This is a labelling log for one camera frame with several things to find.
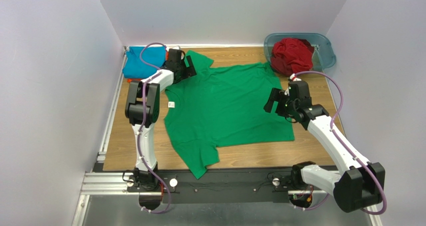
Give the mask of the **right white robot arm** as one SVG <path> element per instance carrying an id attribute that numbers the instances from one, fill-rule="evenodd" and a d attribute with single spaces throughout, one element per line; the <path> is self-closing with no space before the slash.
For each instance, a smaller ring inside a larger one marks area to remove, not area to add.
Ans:
<path id="1" fill-rule="evenodd" d="M 338 173 L 333 173 L 311 161 L 296 164 L 290 173 L 293 187 L 318 187 L 332 196 L 344 212 L 385 203 L 384 167 L 359 153 L 335 127 L 328 111 L 312 103 L 307 82 L 295 79 L 288 83 L 286 90 L 272 88 L 263 109 L 269 113 L 274 104 L 277 104 L 278 116 L 300 123 L 318 140 L 338 169 Z"/>

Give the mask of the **green t shirt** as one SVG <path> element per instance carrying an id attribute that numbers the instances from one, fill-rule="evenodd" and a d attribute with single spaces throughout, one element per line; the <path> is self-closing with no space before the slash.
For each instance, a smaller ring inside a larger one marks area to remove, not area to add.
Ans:
<path id="1" fill-rule="evenodd" d="M 219 162 L 219 147 L 293 141 L 293 126 L 264 110 L 279 78 L 268 63 L 213 67 L 213 59 L 195 51 L 196 75 L 168 86 L 173 107 L 164 124 L 173 149 L 196 179 Z"/>

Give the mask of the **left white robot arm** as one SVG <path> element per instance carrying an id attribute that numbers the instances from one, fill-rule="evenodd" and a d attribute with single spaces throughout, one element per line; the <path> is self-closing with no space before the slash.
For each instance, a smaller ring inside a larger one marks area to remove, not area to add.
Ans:
<path id="1" fill-rule="evenodd" d="M 160 183 L 155 176 L 158 162 L 153 134 L 160 113 L 160 93 L 196 74 L 191 57 L 180 48 L 169 48 L 165 50 L 165 62 L 153 75 L 130 81 L 124 113 L 135 137 L 136 163 L 130 178 L 135 187 L 153 190 Z"/>

